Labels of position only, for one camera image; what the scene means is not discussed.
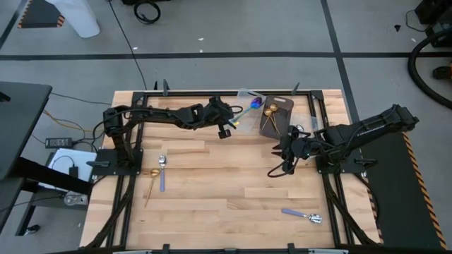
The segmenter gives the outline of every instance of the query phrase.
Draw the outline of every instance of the floor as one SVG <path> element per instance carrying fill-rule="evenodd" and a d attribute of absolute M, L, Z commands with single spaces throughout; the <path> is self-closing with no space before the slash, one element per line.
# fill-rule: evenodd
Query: floor
<path fill-rule="evenodd" d="M 0 80 L 48 84 L 57 93 L 107 103 L 115 90 L 144 89 L 106 1 L 88 0 L 101 29 L 90 39 L 80 38 L 67 22 L 61 28 L 18 29 L 25 2 L 0 3 L 0 33 L 5 30 L 0 39 Z M 136 48 L 148 88 L 164 78 L 173 90 L 292 88 L 300 82 L 300 89 L 342 89 L 352 119 L 378 114 L 393 103 L 407 106 L 420 119 L 410 133 L 412 146 L 446 242 L 452 246 L 448 198 L 452 171 L 447 152 L 452 143 L 452 136 L 447 135 L 452 112 L 415 87 L 406 70 L 408 54 L 368 54 L 408 53 L 425 38 L 424 33 L 405 26 L 405 13 L 419 2 L 171 0 L 159 3 L 162 17 L 154 25 L 139 23 L 132 7 L 119 0 L 112 5 Z M 422 27 L 415 16 L 410 16 L 410 23 Z M 396 31 L 394 25 L 401 29 Z M 421 58 L 417 65 L 429 85 L 452 98 L 450 82 L 429 76 L 433 68 L 449 61 Z M 92 128 L 105 108 L 51 95 L 46 110 Z M 80 131 L 62 128 L 47 116 L 41 117 L 33 134 L 41 140 L 81 136 Z M 50 152 L 31 138 L 23 156 L 45 163 Z M 28 193 L 21 193 L 18 202 L 28 198 Z M 0 235 L 0 246 L 9 250 L 7 253 L 49 253 L 78 247 L 83 211 L 38 208 L 32 223 L 42 225 L 41 231 L 15 237 L 24 209 L 13 210 Z"/>

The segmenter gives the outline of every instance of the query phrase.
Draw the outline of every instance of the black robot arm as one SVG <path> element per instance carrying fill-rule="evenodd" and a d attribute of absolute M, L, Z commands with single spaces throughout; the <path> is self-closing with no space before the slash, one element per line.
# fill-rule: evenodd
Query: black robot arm
<path fill-rule="evenodd" d="M 195 104 L 176 110 L 158 109 L 153 107 L 119 106 L 107 109 L 103 113 L 105 134 L 113 139 L 116 150 L 117 166 L 129 167 L 134 164 L 134 155 L 131 144 L 126 141 L 125 133 L 140 123 L 168 123 L 183 129 L 196 130 L 209 126 L 218 126 L 220 138 L 231 136 L 230 130 L 224 125 L 236 128 L 229 122 L 234 113 L 229 104 L 224 103 L 220 97 L 211 97 L 204 107 Z M 128 119 L 124 124 L 123 117 Z"/>
<path fill-rule="evenodd" d="M 336 167 L 354 149 L 388 133 L 411 131 L 417 122 L 419 119 L 412 116 L 406 107 L 394 104 L 381 114 L 363 121 L 315 131 L 313 138 L 309 137 L 310 133 L 301 132 L 294 126 L 289 126 L 288 134 L 281 137 L 280 144 L 274 147 L 281 151 L 273 152 L 274 155 L 281 156 L 283 162 L 272 169 L 268 176 L 293 174 L 298 159 L 307 159 L 310 156 L 319 156 L 326 164 Z M 284 173 L 272 175 L 271 173 L 279 167 L 282 167 Z"/>

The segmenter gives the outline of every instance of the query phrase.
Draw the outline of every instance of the orange striped tape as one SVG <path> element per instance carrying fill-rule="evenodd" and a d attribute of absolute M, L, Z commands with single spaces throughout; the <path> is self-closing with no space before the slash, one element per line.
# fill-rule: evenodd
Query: orange striped tape
<path fill-rule="evenodd" d="M 32 1 L 33 0 L 29 0 L 29 2 L 27 3 L 27 6 L 25 7 L 25 10 L 24 10 L 24 12 L 22 14 L 22 18 L 20 19 L 19 24 L 17 25 L 18 28 L 22 28 L 23 19 L 25 18 L 25 15 L 27 14 L 28 8 L 30 7 L 30 4 L 31 4 Z M 63 23 L 64 23 L 64 17 L 60 15 L 59 18 L 58 18 L 58 21 L 56 22 L 56 26 L 58 28 L 60 28 L 63 25 Z"/>
<path fill-rule="evenodd" d="M 22 28 L 22 22 L 25 17 L 25 14 L 27 14 L 28 8 L 30 7 L 31 1 L 33 1 L 33 0 L 29 0 L 27 5 L 25 6 L 25 10 L 23 11 L 22 18 L 19 20 L 19 24 L 17 24 L 18 28 Z"/>
<path fill-rule="evenodd" d="M 56 26 L 58 28 L 60 28 L 63 25 L 63 23 L 64 23 L 64 17 L 60 15 L 58 18 L 58 21 L 56 22 Z"/>
<path fill-rule="evenodd" d="M 446 240 L 444 239 L 443 233 L 441 232 L 441 227 L 438 223 L 438 218 L 436 218 L 435 211 L 433 210 L 432 201 L 430 200 L 429 193 L 427 192 L 427 187 L 425 186 L 424 179 L 422 178 L 421 171 L 419 170 L 419 165 L 416 161 L 415 153 L 412 150 L 410 139 L 408 138 L 406 133 L 403 133 L 403 139 L 405 140 L 405 144 L 407 145 L 408 154 L 410 155 L 410 159 L 412 162 L 412 168 L 415 170 L 415 174 L 417 177 L 417 181 L 419 182 L 420 189 L 422 194 L 424 194 L 425 205 L 429 210 L 430 217 L 432 218 L 433 227 L 436 229 L 436 235 L 439 238 L 439 244 L 444 250 L 447 250 Z"/>
<path fill-rule="evenodd" d="M 369 184 L 369 179 L 367 179 L 367 177 L 363 177 L 363 179 L 364 179 L 364 181 L 365 181 L 367 184 Z M 376 213 L 376 203 L 375 203 L 375 199 L 374 199 L 374 197 L 372 196 L 372 193 L 370 192 L 369 189 L 367 189 L 367 195 L 369 196 L 370 206 L 371 206 L 371 208 L 372 208 L 372 212 L 374 213 L 374 219 L 375 219 L 375 222 L 376 222 L 376 216 L 377 216 L 377 213 Z M 384 243 L 384 241 L 383 241 L 383 235 L 381 234 L 380 226 L 379 226 L 378 223 L 376 223 L 376 229 L 377 229 L 377 231 L 378 231 L 378 233 L 379 233 L 380 243 Z"/>

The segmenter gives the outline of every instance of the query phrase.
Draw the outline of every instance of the wooden table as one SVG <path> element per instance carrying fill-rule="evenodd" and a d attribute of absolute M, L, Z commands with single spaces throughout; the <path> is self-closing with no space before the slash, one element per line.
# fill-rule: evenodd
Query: wooden table
<path fill-rule="evenodd" d="M 132 93 L 116 92 L 113 106 L 130 105 Z M 349 123 L 341 91 L 324 90 L 323 94 L 330 125 Z M 306 97 L 290 99 L 295 101 L 292 123 L 311 131 Z M 222 100 L 233 104 L 236 98 Z M 207 97 L 150 99 L 154 107 L 171 109 L 207 102 Z M 188 131 L 145 124 L 143 170 L 136 180 L 127 249 L 161 249 L 164 243 L 171 249 L 286 248 L 288 243 L 297 248 L 334 246 L 323 183 L 313 159 L 300 160 L 292 176 L 271 179 L 267 171 L 281 163 L 270 153 L 277 140 L 260 136 L 258 127 L 251 133 L 233 131 L 225 140 L 218 138 L 217 131 L 216 127 Z M 111 139 L 105 138 L 104 147 L 113 147 Z M 168 161 L 166 191 L 161 193 L 159 181 L 155 181 L 144 208 L 150 170 L 159 167 L 161 154 L 166 154 Z M 350 214 L 379 242 L 367 189 L 352 175 L 345 174 L 342 180 Z M 116 182 L 117 176 L 108 176 L 95 186 L 81 246 L 94 239 L 110 216 Z M 281 208 L 320 214 L 323 222 L 313 224 L 282 214 Z M 115 243 L 119 242 L 121 218 L 118 222 Z M 341 218 L 338 223 L 344 243 Z"/>

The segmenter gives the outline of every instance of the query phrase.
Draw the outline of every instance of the silver spoon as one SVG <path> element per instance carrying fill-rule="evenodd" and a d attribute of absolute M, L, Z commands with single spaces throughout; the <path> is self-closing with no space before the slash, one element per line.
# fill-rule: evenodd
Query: silver spoon
<path fill-rule="evenodd" d="M 158 157 L 158 164 L 160 165 L 160 191 L 165 191 L 165 166 L 167 165 L 167 158 L 164 155 Z"/>

